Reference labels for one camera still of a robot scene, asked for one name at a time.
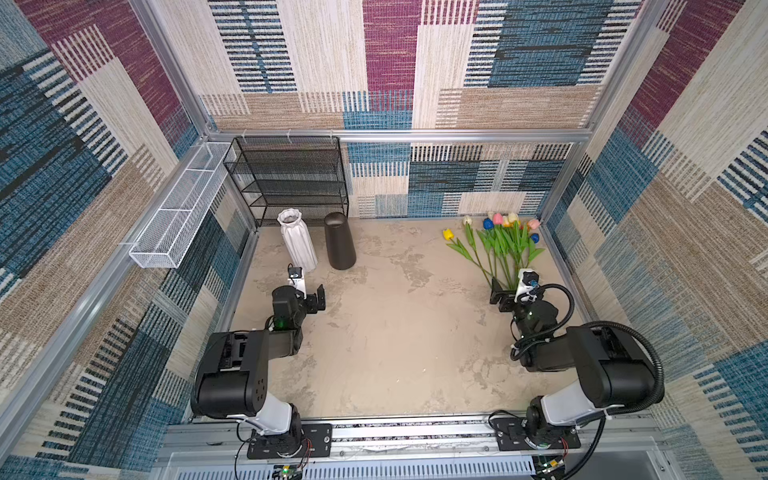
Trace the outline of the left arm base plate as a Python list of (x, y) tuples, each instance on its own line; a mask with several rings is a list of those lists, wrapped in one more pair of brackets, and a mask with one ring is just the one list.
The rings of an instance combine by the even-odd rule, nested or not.
[(330, 423), (303, 424), (279, 435), (260, 435), (253, 430), (246, 457), (249, 460), (326, 458), (330, 456), (332, 439)]

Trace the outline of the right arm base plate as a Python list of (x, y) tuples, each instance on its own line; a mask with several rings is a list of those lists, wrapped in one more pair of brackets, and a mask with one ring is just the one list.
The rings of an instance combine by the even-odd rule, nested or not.
[(546, 423), (529, 426), (526, 419), (516, 416), (492, 416), (488, 423), (501, 451), (571, 450), (582, 446), (574, 427)]

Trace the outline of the yellow orange tulip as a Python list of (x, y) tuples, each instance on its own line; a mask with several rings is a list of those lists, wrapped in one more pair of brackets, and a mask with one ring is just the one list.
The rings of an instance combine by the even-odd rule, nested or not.
[(507, 255), (514, 263), (517, 263), (517, 248), (514, 238), (514, 224), (507, 217), (502, 218), (502, 235), (505, 242)]

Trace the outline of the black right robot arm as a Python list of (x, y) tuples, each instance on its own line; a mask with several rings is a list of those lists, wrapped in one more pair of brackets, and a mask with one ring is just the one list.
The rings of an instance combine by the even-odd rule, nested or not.
[(500, 450), (577, 447), (576, 430), (594, 420), (635, 413), (662, 401), (665, 372), (650, 341), (633, 328), (594, 321), (572, 326), (572, 308), (561, 314), (544, 297), (559, 284), (540, 284), (530, 269), (520, 273), (516, 290), (491, 281), (490, 302), (512, 316), (510, 358), (532, 373), (575, 370), (563, 389), (535, 397), (522, 415), (497, 410), (488, 417)]

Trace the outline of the white tulip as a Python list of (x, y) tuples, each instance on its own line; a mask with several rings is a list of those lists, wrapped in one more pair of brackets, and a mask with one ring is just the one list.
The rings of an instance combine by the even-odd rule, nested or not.
[(473, 228), (472, 217), (464, 216), (462, 219), (462, 225), (463, 225), (464, 235), (467, 240), (467, 247), (465, 248), (466, 250), (465, 257), (468, 260), (470, 260), (474, 265), (476, 265), (484, 274), (487, 274), (488, 271), (484, 268), (477, 250), (475, 230)]

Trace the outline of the black cylindrical vase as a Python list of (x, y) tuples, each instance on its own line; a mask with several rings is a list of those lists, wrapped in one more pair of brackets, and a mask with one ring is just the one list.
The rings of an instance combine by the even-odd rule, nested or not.
[(332, 212), (324, 218), (328, 261), (336, 270), (348, 270), (356, 263), (356, 251), (348, 218)]

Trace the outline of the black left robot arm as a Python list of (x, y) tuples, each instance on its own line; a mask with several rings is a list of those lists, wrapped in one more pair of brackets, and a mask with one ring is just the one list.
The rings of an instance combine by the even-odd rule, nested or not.
[(280, 286), (272, 307), (262, 329), (209, 337), (191, 397), (194, 415), (238, 423), (236, 435), (250, 459), (295, 458), (312, 447), (297, 407), (268, 391), (269, 362), (299, 352), (304, 320), (326, 308), (325, 289), (305, 294)]

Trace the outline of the light pink tulip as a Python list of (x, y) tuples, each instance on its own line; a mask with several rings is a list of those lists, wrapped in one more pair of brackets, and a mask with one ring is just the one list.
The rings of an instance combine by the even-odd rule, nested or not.
[(525, 265), (526, 267), (528, 267), (528, 266), (529, 266), (529, 265), (527, 265), (527, 264), (526, 264), (526, 259), (527, 259), (527, 245), (528, 245), (528, 239), (529, 239), (529, 237), (530, 237), (530, 236), (531, 236), (533, 233), (538, 233), (538, 234), (539, 234), (539, 232), (538, 232), (538, 229), (539, 229), (539, 227), (540, 227), (540, 221), (539, 221), (538, 219), (536, 219), (536, 218), (533, 218), (533, 219), (529, 220), (529, 221), (528, 221), (528, 222), (527, 222), (527, 223), (526, 223), (526, 224), (525, 224), (525, 225), (522, 227), (522, 230), (521, 230), (521, 234), (524, 236), (524, 239), (523, 239), (523, 242), (522, 242), (522, 243), (523, 243), (523, 245), (524, 245), (524, 250), (523, 250), (523, 253), (524, 253), (524, 257), (525, 257), (525, 260), (524, 260), (524, 265)]

